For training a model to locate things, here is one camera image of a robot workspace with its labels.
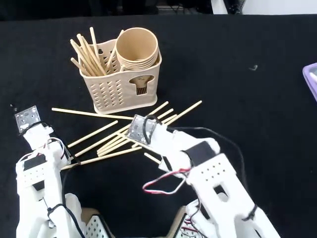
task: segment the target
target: table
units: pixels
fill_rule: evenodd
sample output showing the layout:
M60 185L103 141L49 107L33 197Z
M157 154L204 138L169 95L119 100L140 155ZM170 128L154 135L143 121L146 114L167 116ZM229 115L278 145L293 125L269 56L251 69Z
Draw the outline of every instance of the table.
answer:
M97 40L115 38L121 29L141 26L159 39L162 65L158 104L169 100L180 112L203 100L175 126L209 127L241 147L253 200L282 237L313 237L317 212L317 103L302 76L316 62L317 16L125 16L0 22L0 210L3 237L15 237L19 219L15 163L29 152L18 136L13 108L37 105L70 143L111 122L110 119L52 112L51 107L93 112L69 39L82 33ZM120 113L145 115L153 108ZM78 152L105 134L72 148ZM236 170L234 148L218 139ZM95 152L80 157L95 157ZM184 186L173 196L142 192L162 174L143 152L74 169L66 191L83 207L94 207L118 237L167 234L178 208L195 199ZM172 189L177 178L161 186Z

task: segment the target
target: white wire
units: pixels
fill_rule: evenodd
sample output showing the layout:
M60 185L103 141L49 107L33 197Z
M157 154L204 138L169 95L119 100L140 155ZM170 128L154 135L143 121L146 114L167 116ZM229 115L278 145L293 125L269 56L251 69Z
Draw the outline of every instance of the white wire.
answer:
M18 163L21 162L25 157L28 157L28 156L34 154L35 152L38 153L38 151L35 150L35 151L32 151L31 153L28 153L28 154L26 154L26 155L23 155L23 156L18 160Z
M56 137L50 137L50 138L45 142L44 147L47 148L48 141L51 140L51 139L57 140L57 141L60 143L61 147L63 148L63 151L62 151L62 156L63 156L64 153L65 153L65 146L64 146L62 140L60 140L60 139L58 139L58 138L56 138ZM36 153L36 154L38 154L38 153L41 153L41 154L42 154L43 151L42 151L41 148L39 148L39 149L36 149L36 150L32 151L31 153L25 154L25 155L23 155L23 156L18 160L18 163L21 162L22 160L24 160L25 157L28 157L28 156L33 155L33 154L35 154L35 153Z
M65 146L64 146L64 143L62 142L61 139L58 139L58 138L56 138L56 137L50 137L50 138L45 142L45 146L44 146L44 147L47 148L47 146L48 146L48 141L51 140L51 139L57 140L57 141L60 143L61 147L63 148L63 151L62 151L62 154L61 154L61 156L63 157L63 156L64 156L64 153L65 153Z
M158 181L158 179L155 179L153 181L147 182L143 187L145 187L146 185L148 185L150 183L156 182L156 181ZM163 191L163 190L151 190L151 189L144 189L144 191L149 192L149 193L162 193L162 194L166 194L166 195L171 195L171 194L176 193L181 188L181 186L184 184L185 181L186 181L186 178L184 178L183 181L180 182L180 184L176 187L176 189L174 189L171 192L166 192L166 191Z

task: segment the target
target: cable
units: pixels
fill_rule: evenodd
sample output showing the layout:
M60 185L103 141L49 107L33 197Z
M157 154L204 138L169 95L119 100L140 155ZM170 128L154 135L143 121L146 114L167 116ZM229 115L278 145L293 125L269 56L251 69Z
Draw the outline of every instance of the cable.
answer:
M43 148L46 148L46 147L47 147L49 140L57 140L57 141L60 143L61 147L63 148L63 151L62 151L62 154L61 154L61 158L60 158L60 159L62 159L62 158L64 157L64 155L65 155L65 146L64 146L64 143L62 142L62 140L61 140L61 139L58 139L58 138L56 138L56 137L50 137L50 138L47 139L47 141L45 142Z
M47 122L41 120L41 121L38 121L38 122L35 122L33 123L32 125L30 125L28 128L24 129L20 135L24 135L29 129L35 127L36 125L39 125L39 124L45 124L45 126L50 126Z
M58 208L58 207L63 207L63 208L66 210L66 212L68 212L68 214L70 215L71 219L73 220L73 222L74 222L74 224L75 224L75 227L76 227L76 229L77 229L79 235L81 236L81 238L85 238L83 232L81 231L81 229L80 229L80 227L79 227L78 221L77 221L77 219L76 219L74 213L73 213L70 209L68 209L64 204L61 204L61 203L60 203L60 204L57 204L57 205L56 205L55 207L53 207L53 208L48 208L48 217L49 217L49 219L50 219L50 214L51 214L52 212L54 212L54 211L56 210L56 208Z
M78 165L80 164L75 164L73 167L71 167L70 169L68 169L63 177L63 181L61 183L61 198L62 198L62 203L64 206L66 206L66 198L65 198L65 184L66 184L66 179L67 179L67 176L69 175L69 172L77 167Z
M249 193L248 184L247 184L247 176L246 176L246 171L245 171L244 157L243 157L243 154L242 154L240 147L235 142L233 142L229 138L225 137L224 135L221 135L221 134L219 134L219 133L217 133L209 128L205 128L205 127L170 127L169 126L168 129L172 129L172 130L206 130L206 131L218 136L219 138L225 140L226 142L230 143L231 145L233 145L237 149L239 156L240 156L241 182L242 182L245 190Z
M147 125L147 121L149 119L154 119L158 124L161 124L162 125L162 122L160 122L160 120L154 116L154 115L148 115L145 117L144 121L143 121L143 126L142 126L142 133L143 133L143 136L145 138L145 141L146 143L149 145L151 143L151 137L152 135L150 135L150 137L148 137L147 135L147 131L146 131L146 125Z
M146 184L144 184L144 185L142 186L142 189L143 189L144 192L150 193L150 194L165 194L165 195L174 194L174 193L176 193L176 192L181 188L181 186L185 183L186 178L184 178L183 181L176 187L176 189L174 189L174 190L171 191L171 192L166 192L166 191L163 191L163 190L151 190L151 189L146 189L146 188L147 188L148 186L150 186L150 185L156 183L157 181L161 180L162 178L166 178L166 177L171 176L171 175L175 175L175 174L180 174L180 173L182 173L182 174L186 177L186 175L185 175L184 173L189 172L189 171L190 171L190 169L180 169L180 170L178 170L178 171L168 172L168 173L163 174L162 176L158 177L158 178L155 179L155 180L152 180L152 181L150 181L150 182L147 182Z

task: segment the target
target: black wire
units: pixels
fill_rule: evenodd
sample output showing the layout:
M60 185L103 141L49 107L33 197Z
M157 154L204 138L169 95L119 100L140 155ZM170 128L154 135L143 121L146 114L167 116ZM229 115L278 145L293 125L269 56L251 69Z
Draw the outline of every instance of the black wire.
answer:
M45 126L50 126L47 122L41 120L41 121L38 121L38 122L35 122L33 123L32 125L30 125L28 128L24 129L20 135L24 135L29 129L35 127L36 125L39 125L39 124L45 124Z
M160 120L157 118L157 116L154 116L154 115L148 115L145 117L144 119L144 122L143 122L143 126L142 126L142 133L143 133L143 136L145 138L145 141L146 143L149 145L151 143L151 137L152 135L150 135L150 137L148 137L147 135L147 131L146 131L146 125L147 125L147 121L149 119L154 119L158 124L161 124L162 125L162 122L160 122Z
M76 219L74 213L73 213L69 208L67 208L66 205L60 203L60 204L56 205L56 206L53 207L53 208L48 208L48 217L49 217L49 219L50 219L50 214L51 214L52 212L54 212L54 211L56 210L56 208L58 208L58 207L63 207L63 208L66 210L66 212L68 212L68 214L70 215L71 219L73 220L73 222L74 222L74 224L75 224L75 227L76 227L78 233L80 234L80 236L81 236L82 238L85 238L83 232L81 231L81 229L80 229L80 227L79 227L78 221L77 221L77 219Z
M235 143L233 142L232 140L230 140L229 138L209 129L209 128L205 128L205 127L168 127L168 129L172 129L172 130L206 130L216 136L218 136L219 138L229 142L230 144L232 144L237 150L238 150L238 153L239 153L239 156L240 156L240 161L241 161L241 182L245 188L245 190L249 193L249 189L248 189L248 184L247 184L247 176L246 176L246 171L245 171L245 162L244 162L244 157L243 157L243 154L242 154L242 151L240 149L240 147Z
M61 199L62 199L62 203L64 206L66 206L66 198L65 198L65 184L66 184L66 179L67 176L69 175L70 171L77 167L80 164L75 164L73 167L71 167L68 171L66 171L64 177L63 177L63 182L61 183Z

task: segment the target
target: cup rim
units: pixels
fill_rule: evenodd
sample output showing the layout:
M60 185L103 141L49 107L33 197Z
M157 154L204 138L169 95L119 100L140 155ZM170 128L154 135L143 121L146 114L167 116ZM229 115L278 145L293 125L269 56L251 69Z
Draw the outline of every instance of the cup rim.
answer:
M120 55L120 53L118 52L118 50L117 50L117 42L118 42L118 39L119 39L120 37L122 37L125 32L131 31L131 30L135 30L135 29L145 30L145 31L149 32L149 33L154 37L154 39L155 39L155 42L156 42L155 50L154 50L153 53L152 53L149 57L147 57L146 59L141 59L141 60L129 60L129 59L126 59L126 58L122 57L122 56ZM159 48L159 42L158 42L158 39L157 39L156 35L155 35L152 31L150 31L150 30L148 30L148 29L146 29L146 28L143 28L143 27L132 27L132 28L129 28L129 29L123 31L123 33L122 33L121 35L119 35L118 38L117 38L117 40L115 41L115 52L116 52L116 54L117 54L117 57L119 57L119 58L123 59L123 61L129 62L129 63L142 63L142 62L144 62L144 61L149 60L150 58L152 58L152 57L155 55L155 53L158 51L158 48Z

